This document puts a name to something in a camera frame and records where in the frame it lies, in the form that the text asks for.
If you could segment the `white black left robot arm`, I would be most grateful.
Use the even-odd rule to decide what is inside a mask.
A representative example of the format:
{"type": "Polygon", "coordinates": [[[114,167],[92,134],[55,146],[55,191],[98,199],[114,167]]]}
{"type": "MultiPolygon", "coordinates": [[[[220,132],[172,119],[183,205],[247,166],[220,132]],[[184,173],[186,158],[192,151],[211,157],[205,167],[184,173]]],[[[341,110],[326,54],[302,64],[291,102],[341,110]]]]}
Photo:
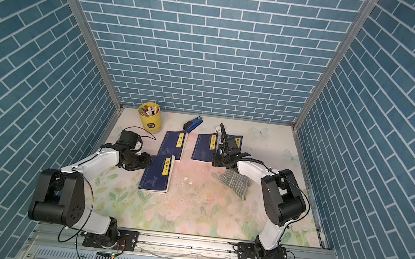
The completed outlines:
{"type": "Polygon", "coordinates": [[[87,186],[112,167],[136,171],[151,165],[151,156],[142,151],[141,137],[122,130],[115,143],[105,143],[93,154],[61,169],[46,169],[38,177],[28,210],[31,220],[63,225],[116,242],[117,221],[98,214],[94,198],[86,202],[87,186]]]}

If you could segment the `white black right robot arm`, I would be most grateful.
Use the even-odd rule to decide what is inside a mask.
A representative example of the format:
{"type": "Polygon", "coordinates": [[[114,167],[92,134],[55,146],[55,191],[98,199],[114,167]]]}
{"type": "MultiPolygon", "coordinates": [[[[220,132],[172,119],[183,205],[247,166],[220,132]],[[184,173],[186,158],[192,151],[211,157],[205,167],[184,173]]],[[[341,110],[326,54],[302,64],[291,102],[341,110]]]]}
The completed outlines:
{"type": "Polygon", "coordinates": [[[253,159],[251,154],[242,152],[236,138],[227,134],[223,126],[212,165],[225,168],[220,182],[242,199],[246,198],[251,184],[261,187],[268,220],[256,237],[254,253],[258,259],[271,259],[280,251],[285,230],[307,210],[307,197],[298,187],[293,172],[273,170],[264,162],[253,159]]]}

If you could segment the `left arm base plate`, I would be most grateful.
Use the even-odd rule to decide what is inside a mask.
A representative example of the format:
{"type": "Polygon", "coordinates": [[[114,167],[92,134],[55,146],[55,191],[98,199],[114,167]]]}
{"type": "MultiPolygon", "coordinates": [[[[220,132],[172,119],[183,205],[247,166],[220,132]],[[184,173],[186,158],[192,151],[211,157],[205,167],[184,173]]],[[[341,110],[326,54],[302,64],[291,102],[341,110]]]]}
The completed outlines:
{"type": "Polygon", "coordinates": [[[119,252],[132,252],[135,250],[140,233],[134,230],[118,230],[116,239],[110,238],[107,234],[99,235],[87,233],[84,235],[82,245],[96,249],[115,249],[119,252]]]}

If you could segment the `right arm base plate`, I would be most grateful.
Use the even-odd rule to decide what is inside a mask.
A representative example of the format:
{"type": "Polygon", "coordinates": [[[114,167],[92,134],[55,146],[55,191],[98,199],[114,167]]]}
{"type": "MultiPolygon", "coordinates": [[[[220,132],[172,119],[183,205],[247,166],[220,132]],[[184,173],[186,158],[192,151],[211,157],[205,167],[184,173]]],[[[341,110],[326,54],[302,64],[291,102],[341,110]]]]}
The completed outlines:
{"type": "Polygon", "coordinates": [[[272,250],[265,250],[255,243],[238,242],[233,245],[237,259],[288,259],[284,247],[277,247],[272,250]]]}

